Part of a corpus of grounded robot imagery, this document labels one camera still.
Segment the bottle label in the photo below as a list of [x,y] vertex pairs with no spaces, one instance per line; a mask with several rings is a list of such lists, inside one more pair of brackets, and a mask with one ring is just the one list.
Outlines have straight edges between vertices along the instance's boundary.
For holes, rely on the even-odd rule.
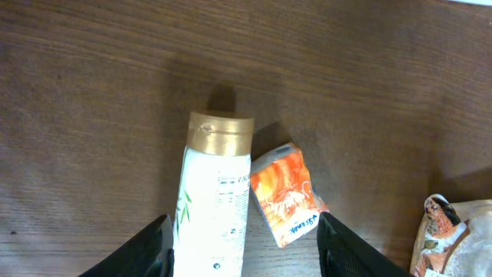
[[174,276],[241,276],[249,156],[187,149],[174,228]]

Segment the bottle cap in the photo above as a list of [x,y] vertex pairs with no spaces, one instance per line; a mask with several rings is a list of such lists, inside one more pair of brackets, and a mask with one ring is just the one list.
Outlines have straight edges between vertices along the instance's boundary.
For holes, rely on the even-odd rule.
[[249,155],[254,119],[230,112],[191,112],[186,144],[212,155]]

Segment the food image on bag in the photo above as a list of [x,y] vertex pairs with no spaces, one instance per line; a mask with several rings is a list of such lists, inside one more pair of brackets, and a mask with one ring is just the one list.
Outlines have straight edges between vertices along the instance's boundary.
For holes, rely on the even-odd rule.
[[253,162],[251,188],[280,248],[314,229],[319,214],[328,211],[313,190],[301,150],[293,143]]
[[450,204],[442,195],[424,203],[411,273],[425,276],[492,275],[492,201]]

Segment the wooden table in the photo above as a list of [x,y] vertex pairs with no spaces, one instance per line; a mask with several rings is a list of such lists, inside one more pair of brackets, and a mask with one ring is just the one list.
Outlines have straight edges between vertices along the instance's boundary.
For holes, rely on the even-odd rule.
[[[173,215],[203,108],[253,115],[254,157],[296,142],[333,214],[408,267],[427,195],[492,198],[492,8],[2,1],[0,273],[80,274]],[[243,276],[319,276],[315,238],[278,249],[250,203]]]

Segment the snack bag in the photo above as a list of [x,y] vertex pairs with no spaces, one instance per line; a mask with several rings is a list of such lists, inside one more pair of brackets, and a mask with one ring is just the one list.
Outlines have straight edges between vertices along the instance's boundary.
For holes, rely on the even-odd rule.
[[251,188],[280,248],[314,229],[320,212],[328,210],[314,192],[302,152],[293,143],[253,162]]
[[411,273],[492,276],[492,200],[450,204],[442,195],[424,203]]

